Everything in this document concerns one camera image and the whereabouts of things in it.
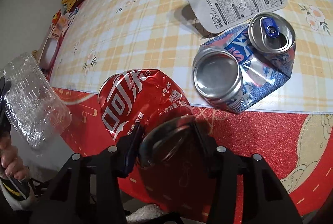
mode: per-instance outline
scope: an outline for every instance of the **white fuzzy object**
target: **white fuzzy object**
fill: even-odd
[[[143,223],[165,213],[156,204],[148,204],[126,217],[128,224]]]

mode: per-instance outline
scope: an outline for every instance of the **human hand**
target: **human hand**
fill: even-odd
[[[30,178],[29,169],[23,165],[22,159],[18,156],[18,150],[12,146],[10,134],[5,132],[0,138],[1,166],[0,177],[14,177],[17,180]]]

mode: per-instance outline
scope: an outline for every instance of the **red tabletop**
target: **red tabletop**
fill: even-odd
[[[55,88],[72,112],[62,134],[65,142],[84,156],[98,154],[114,141],[106,131],[97,95]],[[234,153],[261,154],[290,193],[300,215],[321,207],[333,187],[332,115],[243,112],[194,107],[197,122],[218,145]],[[191,137],[169,162],[147,170],[135,166],[119,187],[163,210],[206,221],[215,189],[208,179]],[[241,221],[242,178],[239,177],[235,222]]]

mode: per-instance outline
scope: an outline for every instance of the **clear plastic container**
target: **clear plastic container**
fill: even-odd
[[[41,151],[71,123],[72,114],[51,88],[34,57],[24,53],[0,70],[10,80],[6,115],[33,150]]]

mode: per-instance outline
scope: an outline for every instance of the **white sleeve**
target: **white sleeve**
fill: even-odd
[[[32,204],[36,202],[34,191],[30,187],[30,194],[29,197],[24,201],[15,200],[7,191],[5,186],[3,185],[2,181],[0,180],[0,191],[3,193],[5,199],[9,203],[10,207],[13,208],[14,211],[19,210],[27,210]]]

